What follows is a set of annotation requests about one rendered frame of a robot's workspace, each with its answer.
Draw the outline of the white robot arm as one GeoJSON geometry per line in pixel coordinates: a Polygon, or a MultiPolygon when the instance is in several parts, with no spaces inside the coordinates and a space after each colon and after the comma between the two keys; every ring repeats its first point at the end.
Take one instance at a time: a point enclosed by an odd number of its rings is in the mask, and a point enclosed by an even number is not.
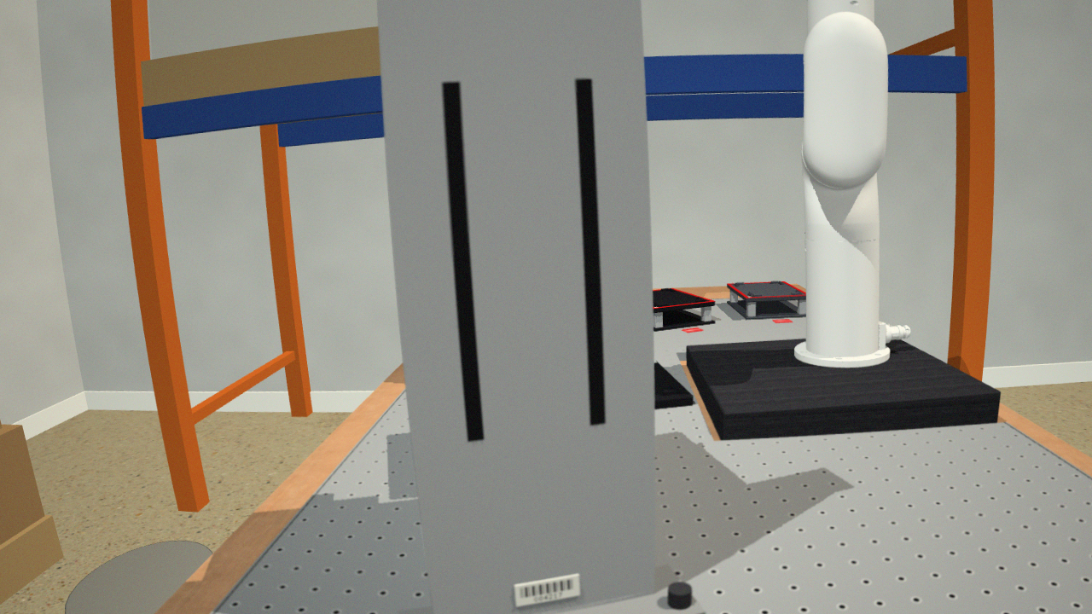
{"type": "Polygon", "coordinates": [[[879,321],[877,170],[887,132],[888,50],[874,0],[807,0],[806,342],[794,347],[806,364],[885,364],[886,343],[911,336],[909,326],[879,321]]]}

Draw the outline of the dark grey cylinder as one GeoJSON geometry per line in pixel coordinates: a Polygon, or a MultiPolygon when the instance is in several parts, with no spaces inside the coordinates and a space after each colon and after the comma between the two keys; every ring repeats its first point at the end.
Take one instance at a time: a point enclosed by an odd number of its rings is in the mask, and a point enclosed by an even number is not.
{"type": "Polygon", "coordinates": [[[693,604],[693,587],[686,582],[673,582],[668,587],[668,605],[670,609],[685,610],[693,604]]]}

